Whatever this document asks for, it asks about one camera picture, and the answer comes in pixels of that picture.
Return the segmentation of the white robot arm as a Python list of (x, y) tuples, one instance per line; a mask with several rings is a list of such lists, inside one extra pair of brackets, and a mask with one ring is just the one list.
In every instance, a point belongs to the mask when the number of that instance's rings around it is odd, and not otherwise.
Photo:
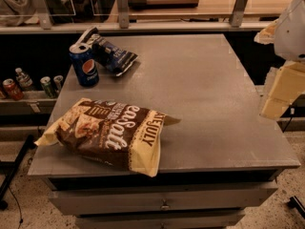
[(258, 32), (254, 41), (274, 45), (274, 53), (286, 62), (270, 70), (260, 115), (279, 119), (305, 92), (305, 0), (293, 0), (278, 19)]

